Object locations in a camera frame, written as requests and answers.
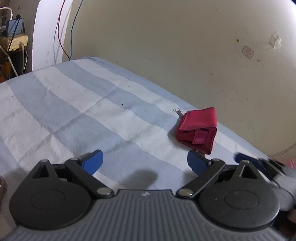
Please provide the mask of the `magenta wallet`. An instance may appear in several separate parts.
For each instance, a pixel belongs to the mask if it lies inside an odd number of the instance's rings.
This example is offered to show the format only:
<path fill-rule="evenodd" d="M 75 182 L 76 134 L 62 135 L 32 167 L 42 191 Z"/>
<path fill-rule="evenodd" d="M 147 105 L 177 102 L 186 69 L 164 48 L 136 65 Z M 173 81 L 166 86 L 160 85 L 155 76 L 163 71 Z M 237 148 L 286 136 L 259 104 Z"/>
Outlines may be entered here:
<path fill-rule="evenodd" d="M 210 155 L 217 134 L 216 109 L 190 110 L 181 115 L 176 138 L 182 144 Z"/>

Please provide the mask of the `striped blue white bedsheet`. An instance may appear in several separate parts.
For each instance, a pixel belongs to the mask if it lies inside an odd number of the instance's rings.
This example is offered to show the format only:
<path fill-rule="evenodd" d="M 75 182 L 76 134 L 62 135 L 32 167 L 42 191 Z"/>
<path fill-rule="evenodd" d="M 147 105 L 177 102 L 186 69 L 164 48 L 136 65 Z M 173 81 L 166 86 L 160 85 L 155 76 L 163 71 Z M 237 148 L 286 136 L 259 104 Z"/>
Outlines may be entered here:
<path fill-rule="evenodd" d="M 170 194 L 194 179 L 188 147 L 175 138 L 178 115 L 192 109 L 161 87 L 118 66 L 83 58 L 1 84 L 1 240 L 281 240 L 269 228 L 230 233 Z M 95 173 L 119 189 L 69 230 L 17 228 L 12 194 L 41 159 L 53 164 L 100 149 Z"/>

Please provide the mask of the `white wall plate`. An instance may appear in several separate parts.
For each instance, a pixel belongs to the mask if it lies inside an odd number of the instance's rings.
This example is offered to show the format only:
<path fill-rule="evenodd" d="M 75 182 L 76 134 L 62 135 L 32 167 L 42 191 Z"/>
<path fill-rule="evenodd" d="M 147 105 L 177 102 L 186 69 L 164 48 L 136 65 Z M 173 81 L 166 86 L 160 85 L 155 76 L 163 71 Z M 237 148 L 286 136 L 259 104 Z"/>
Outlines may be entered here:
<path fill-rule="evenodd" d="M 254 56 L 254 51 L 248 46 L 244 46 L 242 49 L 242 54 L 245 55 L 248 59 L 252 59 Z"/>

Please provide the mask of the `pink macaron biscuit tin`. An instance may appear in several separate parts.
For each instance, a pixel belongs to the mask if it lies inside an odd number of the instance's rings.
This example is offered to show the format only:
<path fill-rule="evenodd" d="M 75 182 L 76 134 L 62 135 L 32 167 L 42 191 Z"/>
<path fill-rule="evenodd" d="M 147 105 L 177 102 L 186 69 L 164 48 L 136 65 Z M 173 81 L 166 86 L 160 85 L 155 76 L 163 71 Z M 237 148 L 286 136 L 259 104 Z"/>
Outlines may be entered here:
<path fill-rule="evenodd" d="M 296 159 L 291 159 L 286 163 L 286 165 L 292 169 L 296 169 Z"/>

